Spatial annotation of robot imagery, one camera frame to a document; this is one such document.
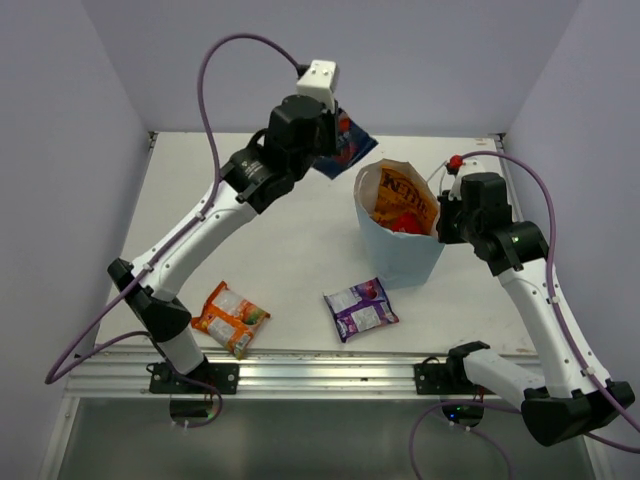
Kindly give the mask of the red gummy candy bag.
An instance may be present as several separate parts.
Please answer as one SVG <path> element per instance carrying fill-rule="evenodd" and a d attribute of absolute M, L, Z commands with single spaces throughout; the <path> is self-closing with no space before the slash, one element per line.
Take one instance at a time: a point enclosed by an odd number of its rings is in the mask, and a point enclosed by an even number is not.
<path fill-rule="evenodd" d="M 411 235 L 424 235 L 425 231 L 419 219 L 411 212 L 398 216 L 390 226 L 390 230 Z"/>

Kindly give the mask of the blue Burts chips bag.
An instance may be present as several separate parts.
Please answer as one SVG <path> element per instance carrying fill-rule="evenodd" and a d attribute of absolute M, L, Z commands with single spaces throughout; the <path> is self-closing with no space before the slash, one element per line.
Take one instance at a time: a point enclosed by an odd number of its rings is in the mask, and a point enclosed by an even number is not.
<path fill-rule="evenodd" d="M 378 141 L 351 119 L 342 108 L 338 110 L 337 153 L 318 157 L 313 169 L 334 180 L 364 159 Z"/>

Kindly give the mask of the yellow Kettle chips bag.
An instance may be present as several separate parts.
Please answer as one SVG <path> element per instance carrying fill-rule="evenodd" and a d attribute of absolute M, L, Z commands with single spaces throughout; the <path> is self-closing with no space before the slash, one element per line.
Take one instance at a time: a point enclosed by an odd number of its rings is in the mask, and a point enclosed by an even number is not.
<path fill-rule="evenodd" d="M 391 223 L 406 212 L 419 219 L 424 235 L 430 235 L 439 207 L 430 189 L 421 181 L 416 182 L 398 170 L 383 167 L 372 219 L 390 230 Z"/>

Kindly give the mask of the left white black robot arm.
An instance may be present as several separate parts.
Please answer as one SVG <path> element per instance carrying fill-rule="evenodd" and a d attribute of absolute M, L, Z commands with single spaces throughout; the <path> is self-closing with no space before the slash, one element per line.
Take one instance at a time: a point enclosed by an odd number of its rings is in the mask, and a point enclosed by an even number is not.
<path fill-rule="evenodd" d="M 132 262 L 109 265 L 111 280 L 185 392 L 205 386 L 208 362 L 191 333 L 191 314 L 177 298 L 181 287 L 229 236 L 289 194 L 317 158 L 336 153 L 338 110 L 336 101 L 286 97 L 267 127 L 222 167 L 220 183 L 158 244 Z"/>

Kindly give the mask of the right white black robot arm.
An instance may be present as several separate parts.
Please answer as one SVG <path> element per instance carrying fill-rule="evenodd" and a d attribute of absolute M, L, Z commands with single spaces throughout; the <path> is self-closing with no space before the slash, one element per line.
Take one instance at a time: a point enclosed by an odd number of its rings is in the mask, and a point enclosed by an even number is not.
<path fill-rule="evenodd" d="M 551 446 L 609 425 L 635 400 L 626 381 L 612 380 L 593 354 L 556 278 L 538 226 L 515 222 L 505 180 L 497 173 L 459 173 L 438 198 L 438 238 L 468 243 L 507 292 L 534 344 L 542 372 L 530 371 L 476 341 L 450 350 L 451 389 L 482 386 L 521 413 L 534 439 Z"/>

